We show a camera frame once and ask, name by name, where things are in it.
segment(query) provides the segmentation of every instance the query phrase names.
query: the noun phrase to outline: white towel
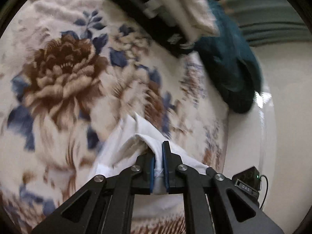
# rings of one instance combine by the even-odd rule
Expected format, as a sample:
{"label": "white towel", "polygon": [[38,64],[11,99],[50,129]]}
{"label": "white towel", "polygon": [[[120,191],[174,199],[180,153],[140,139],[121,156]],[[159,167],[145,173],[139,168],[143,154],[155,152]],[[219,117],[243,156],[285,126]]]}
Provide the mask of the white towel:
{"label": "white towel", "polygon": [[201,36],[218,36],[216,18],[207,0],[160,0],[181,27],[188,41]]}
{"label": "white towel", "polygon": [[[111,133],[101,153],[96,158],[89,179],[97,174],[105,177],[118,175],[123,169],[135,164],[136,158],[149,146],[155,154],[153,195],[136,196],[133,218],[164,216],[172,211],[183,210],[182,195],[164,195],[162,142],[165,138],[151,123],[135,114],[127,115]],[[179,154],[182,162],[205,174],[207,165],[189,157],[178,145],[169,141],[172,153]]]}

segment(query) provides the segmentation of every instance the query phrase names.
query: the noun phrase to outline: folded cloth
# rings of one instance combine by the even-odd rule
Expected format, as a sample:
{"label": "folded cloth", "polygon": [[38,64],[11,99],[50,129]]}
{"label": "folded cloth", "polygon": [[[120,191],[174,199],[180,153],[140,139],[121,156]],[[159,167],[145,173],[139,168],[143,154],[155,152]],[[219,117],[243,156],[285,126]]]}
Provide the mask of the folded cloth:
{"label": "folded cloth", "polygon": [[[162,161],[162,142],[167,139],[150,122],[135,114],[120,120],[107,139],[90,171],[89,179],[97,174],[105,177],[118,175],[123,169],[135,164],[136,158],[148,147],[155,154],[154,188],[151,196],[136,196],[133,218],[165,217],[184,213],[182,195],[165,195]],[[205,174],[207,165],[198,162],[178,145],[169,141],[171,152],[181,156],[182,162]]]}
{"label": "folded cloth", "polygon": [[194,50],[223,100],[233,111],[250,110],[255,91],[261,92],[260,66],[237,24],[214,0],[207,0],[215,15],[219,37],[202,37]]}
{"label": "folded cloth", "polygon": [[218,35],[215,16],[207,0],[161,0],[190,42],[204,36]]}

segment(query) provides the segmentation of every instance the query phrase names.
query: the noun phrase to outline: metal screw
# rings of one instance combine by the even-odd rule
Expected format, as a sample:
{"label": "metal screw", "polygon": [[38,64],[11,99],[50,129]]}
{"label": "metal screw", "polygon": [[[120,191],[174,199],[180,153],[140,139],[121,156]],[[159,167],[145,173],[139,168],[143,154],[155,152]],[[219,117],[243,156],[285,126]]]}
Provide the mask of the metal screw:
{"label": "metal screw", "polygon": [[186,171],[188,169],[188,167],[185,164],[180,164],[177,167],[180,171]]}
{"label": "metal screw", "polygon": [[141,170],[141,167],[139,165],[133,165],[131,166],[131,170],[134,172],[138,172],[139,170]]}
{"label": "metal screw", "polygon": [[225,179],[225,176],[221,173],[218,173],[216,174],[215,178],[216,180],[223,181]]}
{"label": "metal screw", "polygon": [[104,180],[104,176],[103,175],[96,175],[94,177],[94,181],[95,182],[102,182]]}

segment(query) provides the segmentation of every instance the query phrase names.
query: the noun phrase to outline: gray curtain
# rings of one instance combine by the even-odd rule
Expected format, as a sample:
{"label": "gray curtain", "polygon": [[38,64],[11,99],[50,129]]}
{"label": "gray curtain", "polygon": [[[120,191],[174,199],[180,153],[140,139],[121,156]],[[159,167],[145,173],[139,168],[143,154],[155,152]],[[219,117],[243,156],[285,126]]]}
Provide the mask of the gray curtain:
{"label": "gray curtain", "polygon": [[312,41],[312,35],[286,0],[216,0],[240,27],[250,46]]}

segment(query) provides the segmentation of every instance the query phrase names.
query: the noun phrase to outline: bed sheet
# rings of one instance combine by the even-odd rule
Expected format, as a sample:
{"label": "bed sheet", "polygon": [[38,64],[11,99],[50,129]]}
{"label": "bed sheet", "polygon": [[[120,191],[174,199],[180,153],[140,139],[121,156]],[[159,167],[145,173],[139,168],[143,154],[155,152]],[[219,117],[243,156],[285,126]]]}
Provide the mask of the bed sheet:
{"label": "bed sheet", "polygon": [[[30,233],[88,180],[126,114],[222,172],[228,107],[197,53],[176,59],[109,0],[28,0],[0,39],[0,204]],[[183,207],[132,233],[183,233]]]}

